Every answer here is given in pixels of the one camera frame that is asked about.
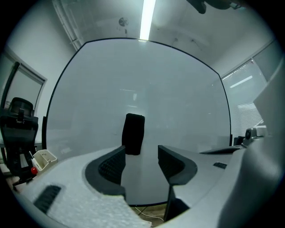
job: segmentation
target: white container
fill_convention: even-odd
[[[32,159],[34,167],[37,168],[37,175],[47,171],[51,166],[57,163],[57,158],[48,150],[37,151]]]

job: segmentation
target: ceiling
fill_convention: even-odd
[[[72,40],[140,37],[143,0],[53,0]],[[219,54],[263,22],[249,8],[199,14],[186,0],[156,0],[149,40],[181,49],[210,65]]]

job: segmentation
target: black chair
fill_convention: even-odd
[[[30,181],[35,175],[30,155],[36,152],[34,144],[38,130],[38,117],[34,117],[33,104],[22,99],[13,98],[8,109],[0,110],[0,129],[7,153],[7,168],[20,180],[15,186]],[[23,154],[28,166],[22,167],[20,155]]]

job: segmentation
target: red button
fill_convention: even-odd
[[[37,169],[35,167],[31,168],[31,172],[34,175],[37,175]]]

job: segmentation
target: fluorescent light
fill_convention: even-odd
[[[148,40],[148,37],[150,35],[151,21],[154,9],[155,9],[155,0],[143,1],[141,33],[139,36],[139,38],[142,40]]]
[[[249,79],[252,79],[252,76],[249,76],[249,77],[245,78],[244,80],[241,80],[241,81],[239,81],[239,82],[236,83],[236,84],[233,84],[232,86],[230,86],[230,88],[236,87],[236,86],[238,86],[239,84],[244,83],[245,81],[247,81],[247,80],[249,80]]]

